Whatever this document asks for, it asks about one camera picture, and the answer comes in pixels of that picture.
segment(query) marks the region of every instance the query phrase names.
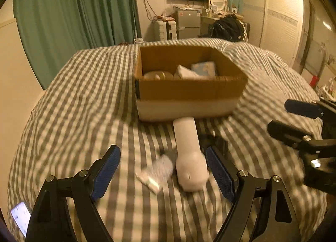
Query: cardboard box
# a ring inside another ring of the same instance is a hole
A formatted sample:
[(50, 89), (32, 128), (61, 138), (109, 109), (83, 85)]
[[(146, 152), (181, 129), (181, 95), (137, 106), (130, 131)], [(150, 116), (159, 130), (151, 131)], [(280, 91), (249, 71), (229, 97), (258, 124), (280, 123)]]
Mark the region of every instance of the cardboard box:
[[(175, 73), (178, 65), (214, 61), (218, 77), (209, 80), (145, 80), (149, 71)], [(162, 45), (139, 48), (135, 67), (139, 118), (145, 122), (181, 117), (209, 118), (231, 113), (245, 89), (246, 74), (215, 48)]]

